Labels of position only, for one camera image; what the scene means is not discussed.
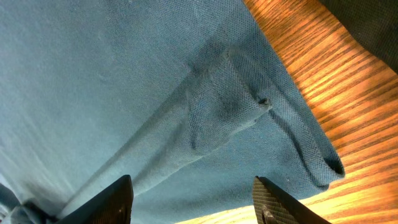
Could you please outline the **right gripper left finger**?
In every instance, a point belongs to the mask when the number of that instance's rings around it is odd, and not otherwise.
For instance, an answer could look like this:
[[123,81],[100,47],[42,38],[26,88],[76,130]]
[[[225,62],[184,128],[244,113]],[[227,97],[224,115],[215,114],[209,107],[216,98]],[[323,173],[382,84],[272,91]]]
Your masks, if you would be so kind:
[[124,175],[56,224],[130,224],[131,177]]

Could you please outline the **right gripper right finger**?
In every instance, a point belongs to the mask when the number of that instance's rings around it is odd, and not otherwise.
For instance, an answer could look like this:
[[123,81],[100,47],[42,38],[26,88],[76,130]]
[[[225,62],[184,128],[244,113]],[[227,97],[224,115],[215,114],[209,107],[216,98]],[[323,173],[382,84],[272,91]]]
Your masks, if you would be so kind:
[[252,199],[258,224],[330,224],[265,177],[255,176]]

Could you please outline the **blue t-shirt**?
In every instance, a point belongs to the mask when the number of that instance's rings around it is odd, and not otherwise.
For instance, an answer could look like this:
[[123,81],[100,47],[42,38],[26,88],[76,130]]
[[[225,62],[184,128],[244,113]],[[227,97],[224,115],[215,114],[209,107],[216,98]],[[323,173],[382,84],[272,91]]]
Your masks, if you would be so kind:
[[345,176],[242,1],[2,1],[1,214],[64,217],[123,175],[134,223]]

